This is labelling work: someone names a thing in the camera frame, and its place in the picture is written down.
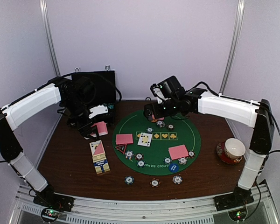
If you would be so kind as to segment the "blue pink chips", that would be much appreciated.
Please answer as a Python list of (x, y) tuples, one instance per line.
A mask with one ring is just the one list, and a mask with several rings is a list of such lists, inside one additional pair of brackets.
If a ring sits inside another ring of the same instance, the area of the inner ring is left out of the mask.
[(159, 128), (163, 128), (166, 126), (166, 123), (163, 121), (163, 120), (158, 120), (156, 122), (156, 125), (159, 127)]
[(185, 165), (187, 163), (187, 158), (181, 157), (178, 159), (180, 165)]
[(125, 153), (125, 158), (131, 160), (133, 158), (133, 151), (127, 150)]

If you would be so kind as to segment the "pink backed card deck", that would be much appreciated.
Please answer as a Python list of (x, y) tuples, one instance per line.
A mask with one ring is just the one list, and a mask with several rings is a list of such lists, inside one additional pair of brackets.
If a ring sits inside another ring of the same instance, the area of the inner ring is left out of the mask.
[(95, 123), (91, 126), (92, 133), (90, 134), (91, 137), (98, 137), (108, 134), (107, 125), (104, 121)]

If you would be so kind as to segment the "pink cards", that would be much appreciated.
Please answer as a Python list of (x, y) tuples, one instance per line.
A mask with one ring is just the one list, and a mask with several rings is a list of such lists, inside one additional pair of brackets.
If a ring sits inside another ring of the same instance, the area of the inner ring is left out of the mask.
[(169, 147), (168, 152), (172, 160), (176, 160), (182, 157), (188, 157), (189, 153), (185, 145), (179, 145), (175, 147)]
[(121, 144), (133, 144), (132, 134), (117, 134), (115, 138), (115, 143), (117, 145)]

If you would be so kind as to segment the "red black 100 chip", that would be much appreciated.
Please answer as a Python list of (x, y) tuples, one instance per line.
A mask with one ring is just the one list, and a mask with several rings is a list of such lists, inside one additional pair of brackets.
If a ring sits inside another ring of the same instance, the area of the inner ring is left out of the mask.
[(143, 160), (144, 159), (144, 155), (142, 153), (137, 153), (135, 155), (135, 159), (138, 160), (138, 161)]

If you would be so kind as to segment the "blue small blind button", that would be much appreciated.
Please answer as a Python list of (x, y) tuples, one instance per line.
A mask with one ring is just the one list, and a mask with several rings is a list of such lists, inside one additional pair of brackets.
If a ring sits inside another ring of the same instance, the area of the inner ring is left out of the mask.
[(172, 173), (176, 173), (179, 171), (180, 167), (178, 164), (176, 163), (171, 163), (168, 167), (169, 171), (172, 172)]

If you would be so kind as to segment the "blue pink chip stack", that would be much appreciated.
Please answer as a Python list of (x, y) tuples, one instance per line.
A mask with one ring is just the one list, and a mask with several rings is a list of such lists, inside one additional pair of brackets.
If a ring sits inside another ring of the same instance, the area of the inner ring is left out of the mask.
[(174, 184), (181, 184), (183, 179), (180, 175), (175, 175), (172, 179), (173, 183)]

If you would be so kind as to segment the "red black chip stack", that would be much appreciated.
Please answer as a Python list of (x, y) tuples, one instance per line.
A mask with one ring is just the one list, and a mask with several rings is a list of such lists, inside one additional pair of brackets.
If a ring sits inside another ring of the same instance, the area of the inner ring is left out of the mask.
[(160, 180), (157, 179), (157, 178), (153, 178), (153, 179), (150, 181), (150, 185), (151, 185), (151, 187), (153, 187), (153, 188), (157, 188), (157, 187), (159, 187), (159, 185), (160, 185)]

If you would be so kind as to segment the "blue green chip stack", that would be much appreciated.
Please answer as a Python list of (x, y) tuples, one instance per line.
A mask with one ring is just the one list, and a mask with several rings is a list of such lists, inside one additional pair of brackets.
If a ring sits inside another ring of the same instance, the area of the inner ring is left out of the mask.
[(124, 182), (125, 182), (125, 184), (127, 184), (127, 185), (131, 185), (131, 184), (134, 183), (134, 178), (133, 178), (132, 176), (126, 176), (126, 177), (124, 178)]

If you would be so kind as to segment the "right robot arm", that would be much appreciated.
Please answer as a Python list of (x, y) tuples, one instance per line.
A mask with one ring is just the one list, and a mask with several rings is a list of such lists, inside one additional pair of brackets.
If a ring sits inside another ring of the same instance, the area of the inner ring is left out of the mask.
[(227, 97), (215, 93), (208, 86), (203, 89), (195, 85), (185, 90), (177, 81), (171, 84), (168, 80), (153, 84), (150, 90), (159, 100), (144, 106), (143, 114), (149, 121), (192, 112), (234, 120), (253, 128), (249, 157), (230, 195), (230, 202), (240, 206), (248, 198), (272, 148), (274, 124), (269, 102)]

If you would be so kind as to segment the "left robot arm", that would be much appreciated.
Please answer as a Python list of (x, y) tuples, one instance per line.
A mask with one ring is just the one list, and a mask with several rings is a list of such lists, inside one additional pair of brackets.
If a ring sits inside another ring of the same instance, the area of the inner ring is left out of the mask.
[(92, 137), (97, 129), (93, 126), (97, 116), (108, 112), (107, 106), (100, 104), (89, 107), (84, 96), (90, 92), (88, 82), (75, 83), (66, 76), (55, 77), (32, 92), (0, 108), (0, 154), (7, 163), (25, 180), (36, 196), (47, 207), (54, 207), (58, 198), (53, 187), (36, 169), (34, 163), (25, 155), (16, 137), (18, 129), (28, 119), (59, 104), (70, 112), (70, 120), (85, 138)]

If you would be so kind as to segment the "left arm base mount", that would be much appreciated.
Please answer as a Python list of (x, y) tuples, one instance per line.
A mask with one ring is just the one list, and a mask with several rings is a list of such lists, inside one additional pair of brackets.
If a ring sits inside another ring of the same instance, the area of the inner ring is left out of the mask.
[(48, 192), (36, 192), (33, 202), (35, 204), (49, 207), (61, 212), (71, 212), (74, 198), (71, 196), (64, 196), (60, 194), (53, 193), (52, 191)]

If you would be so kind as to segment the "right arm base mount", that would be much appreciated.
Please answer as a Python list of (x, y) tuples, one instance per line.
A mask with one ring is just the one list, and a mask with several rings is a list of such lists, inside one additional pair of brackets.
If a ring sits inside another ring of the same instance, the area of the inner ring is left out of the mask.
[(252, 202), (254, 202), (252, 195), (242, 195), (235, 192), (214, 197), (214, 204), (217, 211), (243, 207)]

